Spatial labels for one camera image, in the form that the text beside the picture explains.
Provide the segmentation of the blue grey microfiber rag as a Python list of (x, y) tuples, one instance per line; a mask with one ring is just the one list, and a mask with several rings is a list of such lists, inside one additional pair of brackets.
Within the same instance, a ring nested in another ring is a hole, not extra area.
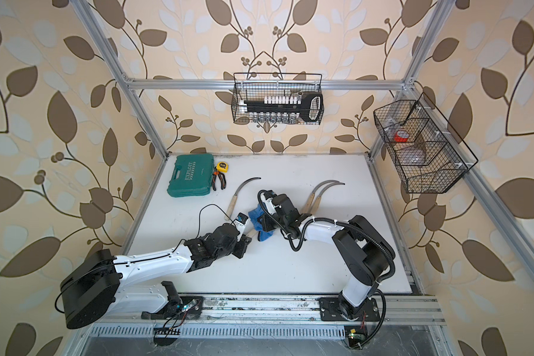
[(269, 239), (273, 234), (274, 230), (267, 230), (269, 227), (268, 222), (266, 221), (265, 212), (260, 206), (257, 206), (255, 209), (249, 212), (249, 218), (252, 222), (254, 230), (258, 233), (258, 241), (263, 242)]

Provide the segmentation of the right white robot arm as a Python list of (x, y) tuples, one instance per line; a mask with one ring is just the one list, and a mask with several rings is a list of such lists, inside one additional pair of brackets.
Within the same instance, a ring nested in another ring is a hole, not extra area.
[(292, 251), (299, 252), (306, 241), (328, 243), (338, 250), (350, 277), (336, 310), (347, 320), (360, 317), (381, 282), (396, 272), (393, 247), (360, 215), (345, 222), (301, 214), (287, 195), (267, 190), (258, 192), (258, 206), (265, 230), (280, 229)]

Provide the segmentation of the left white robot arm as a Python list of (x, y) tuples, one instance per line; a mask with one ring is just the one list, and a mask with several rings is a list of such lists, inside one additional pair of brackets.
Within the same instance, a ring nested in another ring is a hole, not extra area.
[[(81, 329), (110, 314), (139, 312), (145, 320), (183, 317), (199, 299), (183, 301), (174, 283), (163, 278), (207, 268), (229, 255), (241, 259), (251, 241), (242, 228), (225, 223), (172, 249), (132, 256), (99, 250), (62, 281), (59, 312), (68, 329)], [(146, 286), (156, 279), (161, 283)]]

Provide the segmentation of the green plastic tool case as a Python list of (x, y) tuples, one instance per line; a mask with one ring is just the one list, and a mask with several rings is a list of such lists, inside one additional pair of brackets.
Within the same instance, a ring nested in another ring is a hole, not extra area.
[(185, 154), (176, 158), (167, 193), (170, 197), (199, 197), (210, 193), (214, 158), (211, 154)]

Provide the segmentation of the yellow tape measure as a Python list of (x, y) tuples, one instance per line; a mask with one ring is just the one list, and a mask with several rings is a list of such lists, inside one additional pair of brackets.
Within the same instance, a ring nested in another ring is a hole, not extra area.
[(226, 162), (219, 162), (216, 166), (216, 169), (221, 173), (228, 172), (228, 164)]

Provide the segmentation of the red item in basket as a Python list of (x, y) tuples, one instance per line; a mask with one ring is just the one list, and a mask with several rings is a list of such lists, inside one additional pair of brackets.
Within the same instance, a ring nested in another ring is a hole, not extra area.
[(408, 142), (410, 138), (410, 135), (405, 130), (398, 130), (393, 135), (393, 142), (396, 143), (405, 143)]

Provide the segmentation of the red handled pliers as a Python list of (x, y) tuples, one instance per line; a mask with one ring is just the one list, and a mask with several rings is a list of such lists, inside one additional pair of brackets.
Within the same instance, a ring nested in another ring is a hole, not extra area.
[(220, 182), (220, 189), (224, 190), (226, 188), (226, 186), (227, 186), (225, 174), (223, 172), (221, 172), (221, 171), (215, 170), (213, 175), (212, 175), (212, 189), (214, 191), (217, 190), (217, 187), (216, 187), (216, 182), (217, 181)]

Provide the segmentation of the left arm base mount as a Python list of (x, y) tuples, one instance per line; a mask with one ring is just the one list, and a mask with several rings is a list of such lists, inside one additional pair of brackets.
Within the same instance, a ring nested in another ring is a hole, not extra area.
[(167, 320), (184, 317), (197, 320), (203, 312), (203, 296), (181, 297), (171, 281), (163, 281), (160, 285), (166, 291), (166, 303), (155, 312), (143, 311), (143, 320)]

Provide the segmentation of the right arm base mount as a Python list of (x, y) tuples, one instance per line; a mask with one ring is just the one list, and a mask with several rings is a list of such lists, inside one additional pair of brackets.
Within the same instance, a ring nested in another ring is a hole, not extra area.
[(359, 306), (352, 306), (342, 295), (338, 297), (319, 298), (320, 319), (325, 322), (350, 321), (377, 322), (381, 316), (374, 299), (366, 298)]

